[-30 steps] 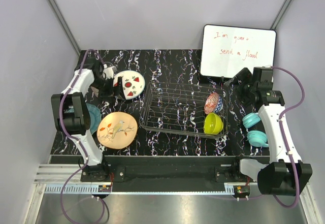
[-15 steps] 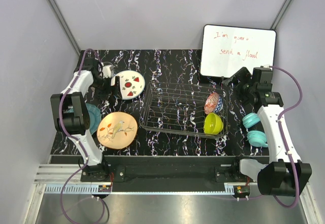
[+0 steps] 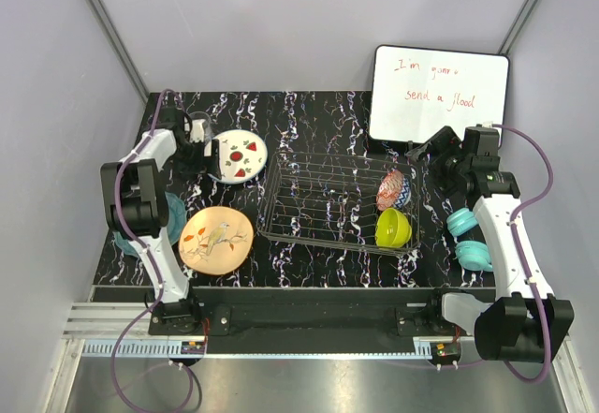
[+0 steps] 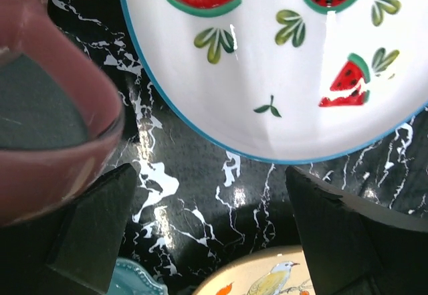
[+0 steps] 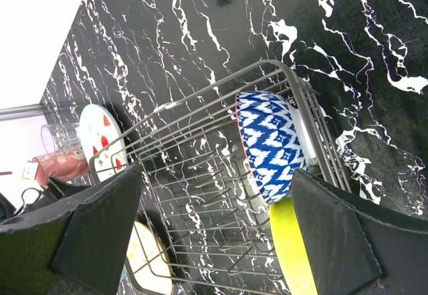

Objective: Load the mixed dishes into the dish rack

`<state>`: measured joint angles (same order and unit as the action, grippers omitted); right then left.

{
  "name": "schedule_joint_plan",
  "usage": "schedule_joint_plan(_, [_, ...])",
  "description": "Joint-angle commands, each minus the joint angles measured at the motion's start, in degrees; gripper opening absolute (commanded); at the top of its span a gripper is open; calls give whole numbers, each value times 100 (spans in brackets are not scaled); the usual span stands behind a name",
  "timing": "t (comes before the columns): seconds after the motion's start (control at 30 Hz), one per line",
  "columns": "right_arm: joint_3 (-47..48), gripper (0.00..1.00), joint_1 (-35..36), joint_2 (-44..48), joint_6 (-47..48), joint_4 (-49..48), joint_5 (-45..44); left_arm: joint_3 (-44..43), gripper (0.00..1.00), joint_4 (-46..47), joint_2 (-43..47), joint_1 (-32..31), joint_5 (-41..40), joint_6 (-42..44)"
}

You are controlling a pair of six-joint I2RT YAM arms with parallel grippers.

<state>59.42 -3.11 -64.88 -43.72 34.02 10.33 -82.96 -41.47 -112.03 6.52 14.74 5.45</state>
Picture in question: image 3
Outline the red patterned blue zigzag bowl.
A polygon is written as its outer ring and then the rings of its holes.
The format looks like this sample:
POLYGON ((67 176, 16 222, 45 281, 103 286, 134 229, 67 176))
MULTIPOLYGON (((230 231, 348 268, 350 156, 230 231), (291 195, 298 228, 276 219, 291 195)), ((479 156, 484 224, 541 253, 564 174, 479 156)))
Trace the red patterned blue zigzag bowl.
POLYGON ((376 206, 380 212, 388 208, 402 209, 411 200, 409 178, 400 170, 390 171, 383 179, 376 195, 376 206))

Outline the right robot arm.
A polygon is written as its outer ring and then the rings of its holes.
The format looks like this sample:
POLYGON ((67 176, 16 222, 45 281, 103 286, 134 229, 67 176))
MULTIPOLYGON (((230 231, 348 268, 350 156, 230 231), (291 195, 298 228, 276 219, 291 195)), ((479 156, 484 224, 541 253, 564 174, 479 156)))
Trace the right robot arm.
POLYGON ((501 130, 497 124, 470 126, 460 138, 444 126, 406 154, 413 162, 427 162, 431 179, 445 195, 466 198, 489 250, 495 281, 492 303, 465 291, 441 289, 425 311, 425 323, 440 335, 460 327, 474 337, 485 361, 548 366, 575 314, 543 276, 524 225, 524 209, 549 190, 521 199, 515 176, 500 169, 501 130))

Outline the black wire dish rack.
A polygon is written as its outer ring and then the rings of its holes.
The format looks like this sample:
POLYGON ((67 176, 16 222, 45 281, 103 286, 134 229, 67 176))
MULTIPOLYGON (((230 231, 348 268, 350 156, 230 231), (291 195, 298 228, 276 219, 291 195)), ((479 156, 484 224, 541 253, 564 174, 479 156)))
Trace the black wire dish rack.
POLYGON ((362 155, 279 151, 266 173, 258 231, 276 242, 400 256, 420 245, 420 169, 407 163, 362 155), (401 177, 390 207, 407 222, 402 244, 384 245, 383 190, 396 170, 401 177))

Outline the lime green bowl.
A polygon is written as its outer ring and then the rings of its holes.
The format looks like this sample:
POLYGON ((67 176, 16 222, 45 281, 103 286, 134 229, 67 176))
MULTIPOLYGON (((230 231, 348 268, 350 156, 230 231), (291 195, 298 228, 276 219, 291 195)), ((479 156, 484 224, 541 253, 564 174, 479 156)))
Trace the lime green bowl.
POLYGON ((385 209, 376 224, 376 245, 388 248, 400 248, 412 237, 412 227, 408 218, 394 208, 385 209))

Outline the white watermelon pattern plate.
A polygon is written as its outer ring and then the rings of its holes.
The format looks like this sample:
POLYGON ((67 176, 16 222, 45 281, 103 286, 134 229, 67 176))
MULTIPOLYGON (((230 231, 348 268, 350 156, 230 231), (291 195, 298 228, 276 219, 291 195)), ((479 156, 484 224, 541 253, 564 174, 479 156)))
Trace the white watermelon pattern plate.
POLYGON ((218 140, 220 176, 210 174, 222 184, 243 184, 255 178, 266 166, 266 143, 255 133, 230 129, 215 136, 218 140))

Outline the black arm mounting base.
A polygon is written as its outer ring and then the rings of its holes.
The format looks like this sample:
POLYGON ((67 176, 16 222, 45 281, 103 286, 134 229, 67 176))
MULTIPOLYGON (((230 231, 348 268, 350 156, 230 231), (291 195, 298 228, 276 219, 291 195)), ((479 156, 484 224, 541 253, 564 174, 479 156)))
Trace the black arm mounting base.
POLYGON ((214 340, 268 344, 299 339, 389 348, 414 337, 450 337, 440 298, 452 288, 193 288, 214 340))

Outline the orange bird plate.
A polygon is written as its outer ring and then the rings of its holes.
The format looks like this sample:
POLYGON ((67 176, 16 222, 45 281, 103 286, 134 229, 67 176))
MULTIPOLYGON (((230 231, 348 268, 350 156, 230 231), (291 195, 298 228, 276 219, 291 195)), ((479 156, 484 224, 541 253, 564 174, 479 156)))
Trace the orange bird plate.
POLYGON ((179 255, 186 267, 198 273, 225 275, 246 260, 254 235, 252 222, 244 213, 224 206, 208 207, 183 227, 179 255))

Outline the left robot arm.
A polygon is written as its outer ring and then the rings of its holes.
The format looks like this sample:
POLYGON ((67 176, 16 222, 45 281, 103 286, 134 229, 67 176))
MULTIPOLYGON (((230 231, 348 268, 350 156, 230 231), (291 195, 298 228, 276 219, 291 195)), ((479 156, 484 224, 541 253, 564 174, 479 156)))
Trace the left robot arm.
POLYGON ((150 333, 192 334, 202 328, 202 312, 168 237, 172 214, 161 170, 173 158, 194 173, 220 175, 219 140, 205 112, 164 113, 165 121, 152 122, 125 157, 101 167, 104 211, 109 229, 135 250, 153 284, 150 333))

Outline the teal scalloped plate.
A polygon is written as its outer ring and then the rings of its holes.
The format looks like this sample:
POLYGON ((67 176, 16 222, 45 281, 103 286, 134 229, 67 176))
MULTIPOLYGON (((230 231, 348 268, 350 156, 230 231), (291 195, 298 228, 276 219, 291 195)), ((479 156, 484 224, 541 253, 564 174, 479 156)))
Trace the teal scalloped plate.
MULTIPOLYGON (((168 202, 168 240, 170 245, 176 244, 180 240, 181 233, 186 224, 186 214, 184 202, 175 194, 165 193, 168 202)), ((138 254, 129 241, 123 237, 120 232, 113 232, 114 244, 126 255, 133 258, 138 258, 138 254)))

